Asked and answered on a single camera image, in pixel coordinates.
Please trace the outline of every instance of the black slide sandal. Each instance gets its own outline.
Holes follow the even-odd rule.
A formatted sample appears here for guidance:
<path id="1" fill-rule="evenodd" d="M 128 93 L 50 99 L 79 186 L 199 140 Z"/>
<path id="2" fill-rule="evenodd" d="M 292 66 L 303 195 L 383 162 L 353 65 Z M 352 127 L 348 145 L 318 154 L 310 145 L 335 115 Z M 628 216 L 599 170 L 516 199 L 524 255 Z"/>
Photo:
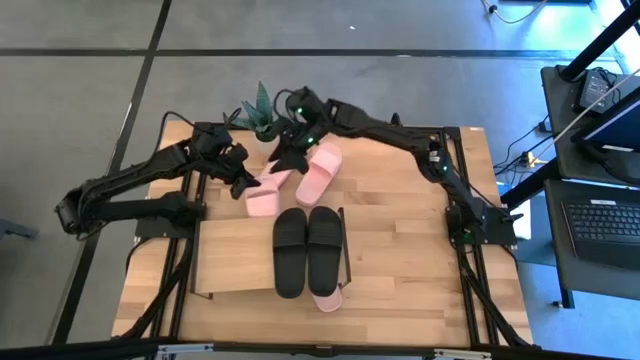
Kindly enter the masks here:
<path id="1" fill-rule="evenodd" d="M 328 207 L 314 208 L 309 215 L 309 290 L 330 296 L 338 287 L 342 254 L 342 220 Z"/>
<path id="2" fill-rule="evenodd" d="M 306 233 L 307 215 L 298 208 L 282 212 L 273 225 L 273 271 L 276 292 L 285 299 L 300 296 L 304 289 Z"/>

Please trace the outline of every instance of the gray floor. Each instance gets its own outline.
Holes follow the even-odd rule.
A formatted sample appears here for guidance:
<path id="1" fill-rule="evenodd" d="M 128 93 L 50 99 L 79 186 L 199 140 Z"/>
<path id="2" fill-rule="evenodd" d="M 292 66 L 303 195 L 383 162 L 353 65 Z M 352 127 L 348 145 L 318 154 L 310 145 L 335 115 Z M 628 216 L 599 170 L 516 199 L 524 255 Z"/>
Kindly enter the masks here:
<path id="1" fill-rule="evenodd" d="M 145 48 L 160 0 L 10 0 L 0 4 L 2 47 Z M 511 18 L 531 4 L 500 3 Z M 487 19 L 478 1 L 174 1 L 161 48 L 423 48 L 579 50 L 600 31 L 584 5 L 549 5 L 522 24 Z M 156 58 L 123 166 L 149 156 L 160 116 L 219 121 L 262 80 L 271 93 L 312 86 L 379 118 L 487 128 L 494 162 L 546 115 L 539 70 L 553 59 L 378 57 Z M 0 242 L 0 347 L 44 344 L 78 244 L 52 212 L 81 181 L 104 174 L 142 58 L 0 57 L 0 217 L 38 227 L 35 241 Z M 619 71 L 612 62 L 598 65 Z M 542 135 L 532 135 L 518 153 Z M 144 189 L 129 194 L 140 197 Z M 106 339 L 133 224 L 101 237 L 71 341 Z M 520 267 L 534 340 L 546 349 L 640 357 L 640 302 L 577 294 L 558 310 L 555 269 Z M 245 355 L 218 355 L 229 359 Z M 249 358 L 266 359 L 265 355 Z"/>

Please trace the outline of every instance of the wooden table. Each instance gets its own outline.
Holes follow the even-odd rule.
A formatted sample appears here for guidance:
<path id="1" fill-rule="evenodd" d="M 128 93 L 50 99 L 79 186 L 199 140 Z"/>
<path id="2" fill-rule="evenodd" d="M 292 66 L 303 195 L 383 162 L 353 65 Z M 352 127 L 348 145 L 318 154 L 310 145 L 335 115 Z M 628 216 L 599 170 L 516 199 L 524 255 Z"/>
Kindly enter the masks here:
<path id="1" fill-rule="evenodd" d="M 484 130 L 461 128 L 471 182 L 498 203 Z M 191 135 L 181 122 L 169 122 L 162 146 Z M 250 153 L 247 169 L 259 174 L 266 155 L 253 135 L 232 133 Z M 212 300 L 187 291 L 180 324 L 181 340 L 281 344 L 380 346 L 469 345 L 460 275 L 449 245 L 444 209 L 447 196 L 418 172 L 409 153 L 367 139 L 327 136 L 340 146 L 344 164 L 320 201 L 345 209 L 352 282 L 343 305 L 321 313 L 308 290 L 285 300 L 274 290 L 218 293 Z M 190 198 L 195 194 L 193 177 Z M 301 175 L 292 174 L 282 188 L 282 209 L 296 206 L 293 193 Z M 181 179 L 155 181 L 150 197 L 179 190 Z M 207 182 L 207 220 L 246 217 L 243 199 L 231 199 L 219 180 Z M 206 241 L 206 234 L 201 234 Z M 113 335 L 128 330 L 158 291 L 168 239 L 154 239 L 134 254 L 126 277 Z M 491 296 L 518 334 L 531 332 L 513 259 L 500 247 L 484 246 Z M 475 299 L 478 328 L 487 342 L 482 306 Z M 168 334 L 173 310 L 169 299 L 161 335 Z"/>

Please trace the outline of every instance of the green plant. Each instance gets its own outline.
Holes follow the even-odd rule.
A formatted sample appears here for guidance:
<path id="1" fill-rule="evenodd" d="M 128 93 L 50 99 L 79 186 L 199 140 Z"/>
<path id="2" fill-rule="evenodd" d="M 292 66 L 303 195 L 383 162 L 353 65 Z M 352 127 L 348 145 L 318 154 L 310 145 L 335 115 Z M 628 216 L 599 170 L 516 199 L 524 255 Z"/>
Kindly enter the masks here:
<path id="1" fill-rule="evenodd" d="M 256 134 L 256 138 L 263 142 L 269 142 L 275 136 L 269 133 L 273 126 L 273 111 L 271 108 L 271 100 L 267 89 L 262 85 L 262 81 L 258 82 L 258 94 L 256 95 L 256 106 L 254 107 L 248 101 L 242 101 L 242 107 L 246 111 L 248 118 L 235 118 L 231 121 L 233 125 L 249 129 Z"/>

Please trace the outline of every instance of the monitor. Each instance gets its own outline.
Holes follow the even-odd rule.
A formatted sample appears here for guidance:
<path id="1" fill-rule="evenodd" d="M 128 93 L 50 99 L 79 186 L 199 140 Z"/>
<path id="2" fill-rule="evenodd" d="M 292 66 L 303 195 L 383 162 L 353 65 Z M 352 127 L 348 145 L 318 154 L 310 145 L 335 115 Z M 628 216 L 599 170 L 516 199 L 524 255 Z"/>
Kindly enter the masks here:
<path id="1" fill-rule="evenodd" d="M 598 150 L 640 152 L 640 87 L 572 136 Z"/>

